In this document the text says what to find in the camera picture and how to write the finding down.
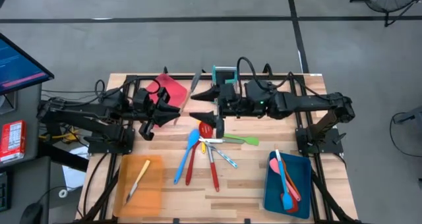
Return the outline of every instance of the blue tray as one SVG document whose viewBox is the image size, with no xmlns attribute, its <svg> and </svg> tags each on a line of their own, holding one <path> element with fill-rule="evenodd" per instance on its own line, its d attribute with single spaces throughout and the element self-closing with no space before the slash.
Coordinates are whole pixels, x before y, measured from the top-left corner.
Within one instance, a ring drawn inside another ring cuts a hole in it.
<svg viewBox="0 0 422 224">
<path fill-rule="evenodd" d="M 281 154 L 286 163 L 287 172 L 301 194 L 301 201 L 297 203 L 299 211 L 288 213 L 284 210 L 280 194 L 283 192 L 282 179 L 270 168 L 270 160 L 276 158 L 276 152 L 271 152 L 267 161 L 264 208 L 268 211 L 282 213 L 302 219 L 308 219 L 311 209 L 311 162 L 308 158 L 296 155 Z"/>
</svg>

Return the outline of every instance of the gray floor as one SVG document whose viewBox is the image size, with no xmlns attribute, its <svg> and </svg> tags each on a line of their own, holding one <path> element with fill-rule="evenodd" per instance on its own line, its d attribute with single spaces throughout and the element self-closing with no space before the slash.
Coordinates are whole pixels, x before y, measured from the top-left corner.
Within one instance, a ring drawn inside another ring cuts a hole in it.
<svg viewBox="0 0 422 224">
<path fill-rule="evenodd" d="M 348 0 L 295 0 L 298 16 L 382 16 Z M 0 18 L 161 16 L 288 16 L 287 0 L 6 0 Z M 422 4 L 408 12 L 422 15 Z M 359 218 L 371 223 L 420 223 L 422 159 L 400 154 L 388 135 L 394 113 L 422 105 L 422 21 L 300 22 L 309 69 L 329 92 L 353 100 L 356 118 L 340 125 L 347 172 Z M 291 22 L 0 24 L 49 68 L 54 90 L 91 90 L 111 72 L 192 72 L 234 64 L 247 56 L 256 68 L 301 72 Z M 403 150 L 422 155 L 422 134 L 410 122 L 393 128 Z M 62 179 L 58 171 L 56 181 Z M 51 210 L 51 222 L 70 221 L 78 199 Z"/>
</svg>

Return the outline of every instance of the blue spatula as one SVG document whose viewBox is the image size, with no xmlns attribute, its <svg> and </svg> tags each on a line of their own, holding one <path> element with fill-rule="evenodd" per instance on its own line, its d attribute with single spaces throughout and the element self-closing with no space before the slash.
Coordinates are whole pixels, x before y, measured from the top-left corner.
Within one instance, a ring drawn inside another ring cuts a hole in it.
<svg viewBox="0 0 422 224">
<path fill-rule="evenodd" d="M 189 155 L 189 151 L 192 149 L 192 147 L 198 142 L 199 140 L 199 130 L 194 129 L 189 134 L 187 138 L 187 148 L 185 155 L 182 158 L 182 161 L 180 162 L 179 168 L 176 171 L 176 176 L 174 178 L 174 184 L 177 184 L 179 182 L 180 177 L 182 176 L 183 168 L 185 167 L 187 156 Z"/>
<path fill-rule="evenodd" d="M 285 210 L 290 210 L 293 208 L 293 200 L 291 199 L 291 196 L 289 192 L 287 191 L 286 174 L 284 173 L 283 161 L 278 149 L 276 150 L 276 156 L 278 160 L 278 169 L 280 170 L 280 175 L 282 177 L 283 190 L 284 190 L 284 193 L 282 194 L 283 207 Z"/>
</svg>

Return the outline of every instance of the computer monitor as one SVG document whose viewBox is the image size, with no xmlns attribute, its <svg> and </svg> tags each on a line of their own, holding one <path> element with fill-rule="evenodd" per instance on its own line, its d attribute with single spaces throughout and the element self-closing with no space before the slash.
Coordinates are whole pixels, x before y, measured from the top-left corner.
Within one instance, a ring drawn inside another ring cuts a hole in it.
<svg viewBox="0 0 422 224">
<path fill-rule="evenodd" d="M 53 78 L 51 72 L 0 33 L 0 114 L 16 107 L 16 91 Z"/>
</svg>

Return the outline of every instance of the red box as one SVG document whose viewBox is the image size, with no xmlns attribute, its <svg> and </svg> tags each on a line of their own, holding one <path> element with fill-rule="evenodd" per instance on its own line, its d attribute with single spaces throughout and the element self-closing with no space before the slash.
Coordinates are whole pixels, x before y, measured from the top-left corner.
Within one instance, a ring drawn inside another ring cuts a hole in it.
<svg viewBox="0 0 422 224">
<path fill-rule="evenodd" d="M 0 141 L 0 162 L 21 159 L 25 155 L 26 123 L 16 121 L 3 125 Z"/>
</svg>

